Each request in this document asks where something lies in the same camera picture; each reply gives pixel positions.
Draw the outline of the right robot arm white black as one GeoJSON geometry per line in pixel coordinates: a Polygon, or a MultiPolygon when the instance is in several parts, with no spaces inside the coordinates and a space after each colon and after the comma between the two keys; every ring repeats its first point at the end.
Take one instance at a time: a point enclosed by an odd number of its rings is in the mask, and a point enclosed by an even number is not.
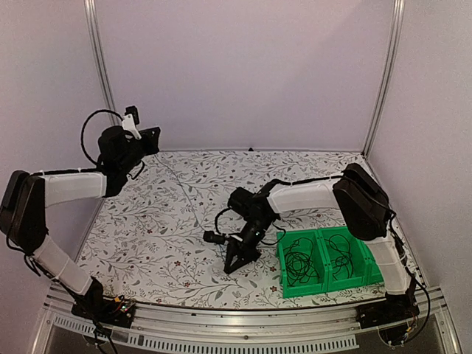
{"type": "Polygon", "coordinates": [[[336,208],[350,234],[372,253],[386,288],[383,301],[357,307],[360,323],[368,327],[419,315],[415,298],[419,283],[408,270],[403,242],[392,228],[396,214],[389,207],[387,194],[361,165],[351,163],[339,176],[295,182],[273,179],[258,192],[238,187],[230,195],[227,208],[241,216],[245,226],[231,234],[218,230],[204,233],[206,242],[226,245],[225,273],[259,258],[258,243],[282,213],[336,208]]]}

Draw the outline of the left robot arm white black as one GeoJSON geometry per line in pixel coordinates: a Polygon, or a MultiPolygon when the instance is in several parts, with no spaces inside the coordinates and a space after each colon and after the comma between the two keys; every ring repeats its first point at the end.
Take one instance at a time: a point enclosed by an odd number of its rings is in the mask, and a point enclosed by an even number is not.
{"type": "Polygon", "coordinates": [[[91,168],[28,173],[14,171],[1,201],[1,233],[7,247],[23,254],[27,267],[45,274],[69,291],[94,320],[110,312],[103,285],[86,273],[52,239],[46,226],[48,208],[75,201],[112,198],[122,192],[132,170],[145,166],[144,157],[159,152],[158,127],[139,130],[139,113],[129,106],[120,123],[98,139],[99,156],[91,168]]]}

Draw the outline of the green bin left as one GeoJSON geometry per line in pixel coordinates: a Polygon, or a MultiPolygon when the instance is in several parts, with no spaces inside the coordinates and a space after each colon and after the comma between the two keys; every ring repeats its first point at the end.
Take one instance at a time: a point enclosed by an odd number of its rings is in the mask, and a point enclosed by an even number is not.
{"type": "Polygon", "coordinates": [[[284,299],[327,291],[330,272],[316,230],[279,231],[276,257],[284,299]]]}

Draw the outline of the green bin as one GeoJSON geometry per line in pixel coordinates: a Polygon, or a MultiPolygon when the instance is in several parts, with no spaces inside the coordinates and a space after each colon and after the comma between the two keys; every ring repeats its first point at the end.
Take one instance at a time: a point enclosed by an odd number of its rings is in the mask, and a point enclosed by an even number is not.
{"type": "Polygon", "coordinates": [[[369,271],[369,276],[367,279],[367,284],[373,285],[373,284],[382,283],[384,279],[372,252],[369,250],[368,246],[363,241],[361,241],[361,246],[370,264],[370,271],[369,271]]]}
{"type": "Polygon", "coordinates": [[[334,292],[365,286],[369,265],[360,241],[345,226],[319,229],[318,233],[330,272],[327,290],[334,292]]]}
{"type": "Polygon", "coordinates": [[[330,272],[316,230],[279,231],[276,257],[284,299],[327,291],[330,272]]]}

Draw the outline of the floral patterned table mat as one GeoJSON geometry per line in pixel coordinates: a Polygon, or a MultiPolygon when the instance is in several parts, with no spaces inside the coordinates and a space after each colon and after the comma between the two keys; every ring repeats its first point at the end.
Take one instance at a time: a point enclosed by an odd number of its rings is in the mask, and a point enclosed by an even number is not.
{"type": "Polygon", "coordinates": [[[140,302],[225,310],[337,305],[381,298],[382,284],[290,299],[282,297],[270,228],[261,257],[225,274],[226,250],[206,243],[205,230],[234,232],[243,220],[226,212],[238,187],[258,191],[278,178],[297,181],[334,175],[357,153],[297,151],[161,152],[123,191],[103,204],[77,259],[108,295],[140,302]]]}

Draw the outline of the green bin middle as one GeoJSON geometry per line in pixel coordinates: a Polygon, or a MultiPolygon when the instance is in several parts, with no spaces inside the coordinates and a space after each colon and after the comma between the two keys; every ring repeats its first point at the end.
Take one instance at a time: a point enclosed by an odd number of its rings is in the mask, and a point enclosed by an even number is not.
{"type": "Polygon", "coordinates": [[[369,265],[360,241],[345,226],[319,229],[318,233],[330,272],[327,290],[334,292],[365,286],[369,265]]]}

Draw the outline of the green bin right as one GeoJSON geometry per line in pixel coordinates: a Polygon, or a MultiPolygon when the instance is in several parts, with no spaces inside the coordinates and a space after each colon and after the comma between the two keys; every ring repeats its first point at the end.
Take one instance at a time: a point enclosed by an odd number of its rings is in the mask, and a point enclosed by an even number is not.
{"type": "Polygon", "coordinates": [[[367,284],[373,285],[373,284],[382,283],[384,279],[372,252],[369,250],[368,246],[363,241],[361,241],[361,246],[370,264],[370,271],[369,271],[369,276],[367,279],[367,284]]]}

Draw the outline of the front aluminium rail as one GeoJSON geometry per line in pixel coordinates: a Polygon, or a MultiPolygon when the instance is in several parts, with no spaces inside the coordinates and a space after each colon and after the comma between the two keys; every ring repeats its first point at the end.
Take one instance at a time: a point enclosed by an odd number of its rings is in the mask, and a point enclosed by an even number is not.
{"type": "Polygon", "coordinates": [[[438,287],[417,292],[420,316],[406,344],[385,344],[396,328],[364,328],[356,303],[275,310],[214,310],[140,303],[128,328],[95,333],[72,314],[70,296],[52,286],[41,308],[31,353],[463,353],[438,287]]]}

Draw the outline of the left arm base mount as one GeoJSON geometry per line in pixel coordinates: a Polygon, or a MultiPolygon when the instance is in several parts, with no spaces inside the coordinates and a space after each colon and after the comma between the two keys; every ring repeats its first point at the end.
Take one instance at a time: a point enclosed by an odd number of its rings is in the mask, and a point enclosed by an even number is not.
{"type": "Polygon", "coordinates": [[[124,296],[113,299],[79,296],[72,306],[74,316],[123,328],[131,327],[135,312],[136,302],[124,296]]]}

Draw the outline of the left aluminium frame post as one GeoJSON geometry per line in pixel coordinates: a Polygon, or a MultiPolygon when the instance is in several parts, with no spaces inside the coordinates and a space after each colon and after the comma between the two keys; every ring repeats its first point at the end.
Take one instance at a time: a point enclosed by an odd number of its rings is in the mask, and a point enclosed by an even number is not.
{"type": "Polygon", "coordinates": [[[97,71],[103,102],[105,108],[117,113],[118,110],[115,106],[113,91],[111,88],[111,83],[109,80],[108,70],[105,62],[103,43],[100,36],[97,4],[94,0],[84,0],[83,5],[85,10],[86,26],[89,34],[92,56],[97,71]]]}

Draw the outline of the aluminium frame post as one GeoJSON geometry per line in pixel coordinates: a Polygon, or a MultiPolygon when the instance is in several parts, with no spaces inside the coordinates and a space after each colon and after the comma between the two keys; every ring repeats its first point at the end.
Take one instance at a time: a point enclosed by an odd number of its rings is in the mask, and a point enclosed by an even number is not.
{"type": "Polygon", "coordinates": [[[103,43],[100,36],[97,4],[94,0],[84,0],[83,5],[85,10],[86,26],[89,34],[92,56],[97,71],[103,102],[105,108],[117,113],[118,110],[115,106],[113,91],[111,88],[111,83],[109,80],[108,70],[105,62],[103,43]]]}
{"type": "Polygon", "coordinates": [[[379,85],[377,97],[376,97],[373,112],[372,112],[372,118],[369,124],[369,129],[367,131],[367,136],[366,136],[364,147],[362,150],[362,154],[365,159],[368,159],[372,152],[372,148],[375,142],[375,137],[378,132],[384,106],[386,103],[386,98],[389,92],[389,85],[390,85],[392,75],[395,69],[395,61],[398,54],[398,47],[399,47],[400,38],[401,38],[404,10],[405,10],[404,0],[393,1],[392,23],[391,23],[391,27],[389,31],[389,40],[388,40],[388,46],[387,46],[387,51],[386,51],[386,58],[383,65],[381,82],[379,85]]]}

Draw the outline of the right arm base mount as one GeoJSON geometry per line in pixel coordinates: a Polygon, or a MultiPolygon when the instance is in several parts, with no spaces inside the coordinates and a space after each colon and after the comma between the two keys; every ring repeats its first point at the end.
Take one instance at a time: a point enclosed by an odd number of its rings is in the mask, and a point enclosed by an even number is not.
{"type": "Polygon", "coordinates": [[[431,316],[431,296],[425,288],[421,290],[426,296],[426,316],[421,324],[419,305],[403,299],[359,305],[355,308],[355,320],[361,329],[376,327],[387,347],[404,347],[425,330],[431,316]]]}

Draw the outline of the right aluminium frame post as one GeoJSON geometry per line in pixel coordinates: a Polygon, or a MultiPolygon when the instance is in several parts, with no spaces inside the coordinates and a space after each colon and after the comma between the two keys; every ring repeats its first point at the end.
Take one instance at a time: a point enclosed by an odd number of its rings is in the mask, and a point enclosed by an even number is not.
{"type": "Polygon", "coordinates": [[[393,1],[392,23],[391,23],[391,27],[389,31],[389,40],[388,40],[388,46],[387,46],[387,51],[386,51],[386,58],[383,65],[381,82],[379,85],[377,97],[376,97],[373,112],[372,112],[372,118],[369,124],[369,129],[367,131],[367,136],[366,136],[364,147],[362,150],[362,154],[365,159],[368,159],[372,152],[372,148],[375,142],[375,137],[378,132],[384,106],[386,103],[386,98],[389,92],[389,85],[390,85],[392,75],[395,69],[395,61],[398,54],[398,47],[399,47],[400,38],[401,38],[404,10],[405,10],[404,0],[393,1]]]}

